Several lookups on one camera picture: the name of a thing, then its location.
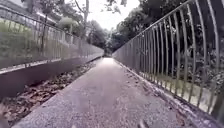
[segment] paved path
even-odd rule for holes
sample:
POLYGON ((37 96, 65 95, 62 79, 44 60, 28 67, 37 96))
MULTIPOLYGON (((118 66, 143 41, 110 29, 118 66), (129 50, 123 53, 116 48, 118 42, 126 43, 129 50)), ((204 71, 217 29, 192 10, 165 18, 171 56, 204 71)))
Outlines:
POLYGON ((103 59, 13 128, 137 128, 140 120, 149 128, 193 127, 133 74, 103 59))

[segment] vertical fence bar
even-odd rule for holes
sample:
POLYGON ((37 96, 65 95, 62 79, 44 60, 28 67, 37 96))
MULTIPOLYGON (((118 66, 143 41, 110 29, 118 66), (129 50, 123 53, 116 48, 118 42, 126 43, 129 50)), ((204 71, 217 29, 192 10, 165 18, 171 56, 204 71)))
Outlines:
POLYGON ((144 78, 144 70, 143 70, 143 65, 144 65, 144 44, 143 44, 143 33, 142 35, 139 36, 140 39, 140 72, 141 76, 144 78))
POLYGON ((128 42, 128 67, 131 68, 131 60, 130 60, 130 57, 131 57, 131 43, 130 41, 128 42))
POLYGON ((143 55, 143 52, 144 52, 144 49, 143 49, 143 45, 142 45, 142 35, 139 35, 139 75, 143 77, 143 73, 142 73, 142 63, 143 63, 143 59, 142 59, 142 55, 143 55))
POLYGON ((174 13, 174 21, 175 21, 176 41, 177 41, 177 68, 176 68, 177 76, 176 76, 176 83, 175 83, 175 95, 177 95, 179 79, 180 79, 180 30, 179 30, 179 24, 178 24, 176 13, 174 13))
POLYGON ((133 61, 134 61, 134 70, 135 72, 137 73, 137 61, 138 61, 138 53, 137 53, 137 41, 136 41, 136 38, 134 38, 134 56, 133 56, 133 61))
POLYGON ((130 44, 130 69, 133 69, 133 42, 132 40, 129 41, 129 44, 130 44))
POLYGON ((37 38, 36 37, 36 30, 37 30, 37 21, 34 21, 33 20, 33 25, 34 25, 34 27, 33 27, 33 33, 34 33, 34 36, 33 36, 33 40, 35 41, 35 39, 37 38))
POLYGON ((13 20, 14 22, 14 25, 13 25, 13 27, 12 27, 12 30, 13 30, 13 33, 15 33, 16 31, 16 20, 17 20, 17 14, 15 14, 15 19, 13 20))
POLYGON ((127 66, 129 65, 128 64, 128 56, 129 56, 128 55, 128 48, 129 48, 128 45, 129 45, 128 43, 125 44, 125 52, 126 52, 126 56, 125 56, 125 61, 126 62, 125 63, 126 63, 127 66))
POLYGON ((161 22, 160 24, 159 24, 159 29, 160 29, 160 37, 161 37, 161 53, 162 53, 162 66, 161 66, 161 84, 162 84, 162 87, 163 87, 163 83, 164 83, 164 80, 163 80, 163 73, 164 73, 164 41, 163 41, 163 29, 162 29, 162 25, 163 25, 163 23, 161 22))
MULTIPOLYGON (((216 48, 216 67, 215 67, 216 71, 215 71, 215 73, 216 73, 216 75, 218 75, 219 67, 220 67, 219 33, 218 33, 217 22, 216 22, 216 18, 215 18, 215 12, 212 7, 211 0, 207 0, 207 2, 208 2, 208 6, 209 6, 209 11, 211 13, 212 23, 213 23, 214 33, 215 33, 215 48, 216 48)), ((212 102, 214 99, 215 86, 217 86, 216 82, 217 82, 217 80, 215 79, 214 83, 212 84, 213 85, 212 90, 211 90, 212 95, 209 100, 209 105, 208 105, 208 110, 207 110, 208 113, 210 112, 212 102)))
POLYGON ((157 84, 160 85, 160 40, 159 40, 159 26, 156 26, 156 44, 157 44, 157 84))
POLYGON ((144 71, 144 78, 146 79, 146 55, 147 55, 147 51, 146 51, 146 32, 144 32, 143 34, 143 46, 144 46, 144 56, 143 56, 143 60, 144 60, 144 63, 143 63, 143 71, 144 71))
POLYGON ((148 37, 148 35, 147 35, 147 32, 148 31, 145 31, 145 33, 144 33, 144 44, 145 44, 145 56, 144 56, 144 58, 145 58, 145 62, 144 62, 144 74, 145 74, 145 79, 146 80, 148 80, 148 40, 147 40, 147 37, 148 37))
POLYGON ((149 29, 148 31, 148 40, 149 40, 149 80, 152 81, 153 75, 152 75, 152 66, 153 66, 153 49, 152 49, 152 29, 149 29))
POLYGON ((55 46, 54 46, 54 50, 55 50, 55 55, 54 56, 55 56, 55 59, 58 59, 58 44, 57 44, 58 43, 58 39, 57 39, 58 36, 59 36, 58 32, 56 31, 55 32, 55 46))
POLYGON ((21 23, 19 23, 19 29, 18 29, 18 33, 20 32, 20 30, 21 30, 21 26, 22 26, 22 24, 21 23))
POLYGON ((129 67, 129 43, 126 43, 126 66, 129 67))
POLYGON ((40 29, 41 29, 41 25, 39 22, 37 22, 37 45, 38 45, 38 56, 40 56, 40 51, 41 51, 41 48, 40 48, 40 42, 39 42, 39 39, 40 39, 40 29))
MULTIPOLYGON (((164 28, 165 28, 165 38, 166 38, 166 76, 168 77, 169 71, 169 46, 168 46, 168 34, 167 34, 167 23, 164 20, 164 28)), ((165 89, 167 89, 167 80, 165 80, 165 89)))
POLYGON ((139 59, 138 59, 138 41, 137 41, 137 38, 135 38, 135 57, 134 57, 134 59, 135 59, 135 71, 136 71, 136 73, 138 74, 138 61, 139 61, 139 59))
POLYGON ((28 67, 28 65, 27 65, 27 54, 28 54, 28 40, 27 40, 27 29, 26 29, 26 26, 27 26, 27 19, 25 18, 24 19, 25 20, 25 23, 24 23, 24 25, 23 25, 23 34, 24 34, 24 38, 25 38, 25 53, 26 53, 26 56, 25 56, 25 60, 26 60, 26 62, 25 62, 25 67, 28 67))
POLYGON ((197 107, 199 107, 200 106, 201 97, 202 97, 202 94, 203 94, 203 86, 205 85, 206 66, 207 66, 207 45, 206 45, 206 35, 205 35, 204 19, 203 19, 203 16, 202 16, 201 7, 199 5, 199 1, 198 0, 195 0, 195 2, 196 2, 199 18, 200 18, 200 24, 201 24, 201 27, 202 27, 203 48, 204 48, 203 81, 202 81, 202 85, 200 86, 200 93, 199 93, 198 102, 197 102, 197 107))
POLYGON ((133 44, 133 39, 130 41, 130 44, 131 44, 131 57, 130 57, 130 60, 131 60, 131 68, 134 69, 134 44, 133 44))
POLYGON ((182 92, 181 92, 181 97, 184 97, 184 92, 186 89, 186 82, 187 82, 187 75, 188 75, 188 44, 187 44, 187 30, 186 30, 186 23, 185 23, 185 18, 184 18, 184 13, 183 10, 180 9, 180 17, 181 17, 181 22, 182 22, 182 27, 183 27, 183 33, 184 33, 184 83, 182 87, 182 92))
POLYGON ((128 63, 129 63, 129 68, 132 68, 132 42, 129 42, 129 53, 128 53, 128 63))
POLYGON ((122 63, 126 65, 126 44, 122 47, 122 63))
POLYGON ((154 80, 153 82, 156 83, 157 81, 157 78, 156 78, 156 56, 157 56, 157 53, 156 53, 156 33, 155 33, 155 29, 152 28, 152 31, 153 31, 153 75, 154 75, 154 80))
POLYGON ((146 47, 147 47, 147 56, 146 56, 146 69, 147 69, 147 80, 151 80, 150 78, 150 41, 149 41, 149 31, 146 33, 146 47))
POLYGON ((153 76, 153 65, 154 65, 154 50, 153 50, 153 30, 152 28, 150 29, 150 33, 149 33, 149 37, 150 37, 150 75, 151 75, 151 81, 153 82, 154 80, 154 76, 153 76))
POLYGON ((140 38, 139 36, 137 37, 137 74, 140 75, 140 62, 141 62, 141 50, 140 50, 140 38))
POLYGON ((11 14, 11 16, 9 17, 9 27, 8 27, 8 31, 10 31, 10 28, 11 28, 11 24, 12 24, 12 13, 9 13, 11 14))
POLYGON ((193 86, 194 86, 194 82, 195 82, 195 71, 196 71, 196 38, 195 38, 193 16, 192 16, 192 12, 191 12, 191 8, 190 8, 189 4, 187 5, 187 9, 188 9, 188 14, 189 14, 189 18, 190 18, 192 41, 193 41, 193 71, 192 71, 193 73, 192 73, 192 81, 191 81, 190 93, 189 93, 189 98, 188 98, 188 102, 191 103, 193 86))
POLYGON ((170 27, 170 38, 171 38, 171 49, 172 49, 172 67, 171 67, 171 76, 172 76, 172 81, 170 83, 170 92, 172 92, 173 88, 173 78, 174 78, 174 37, 173 37, 173 26, 172 26, 172 20, 171 17, 169 16, 169 27, 170 27))

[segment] metal fence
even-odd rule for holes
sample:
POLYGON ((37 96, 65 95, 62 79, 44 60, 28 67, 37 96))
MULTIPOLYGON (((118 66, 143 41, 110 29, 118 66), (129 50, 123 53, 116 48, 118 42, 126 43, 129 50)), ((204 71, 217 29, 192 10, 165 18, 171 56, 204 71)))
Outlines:
POLYGON ((224 122, 223 12, 223 0, 188 0, 131 39, 113 57, 224 122))
POLYGON ((102 49, 78 37, 0 6, 0 71, 12 66, 102 53, 102 49))

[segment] sky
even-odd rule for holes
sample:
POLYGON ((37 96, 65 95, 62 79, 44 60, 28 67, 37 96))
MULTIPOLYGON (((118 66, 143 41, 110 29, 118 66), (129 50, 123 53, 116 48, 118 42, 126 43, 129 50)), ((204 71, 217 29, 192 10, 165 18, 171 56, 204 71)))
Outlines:
MULTIPOLYGON (((85 0, 77 0, 80 5, 85 3, 85 0)), ((88 20, 96 20, 102 28, 107 30, 111 30, 112 28, 116 28, 117 24, 123 21, 128 14, 134 8, 138 7, 139 0, 127 0, 126 7, 120 5, 120 0, 117 0, 117 5, 121 11, 119 13, 112 13, 108 11, 101 12, 102 9, 105 9, 106 0, 90 0, 90 14, 88 20)))

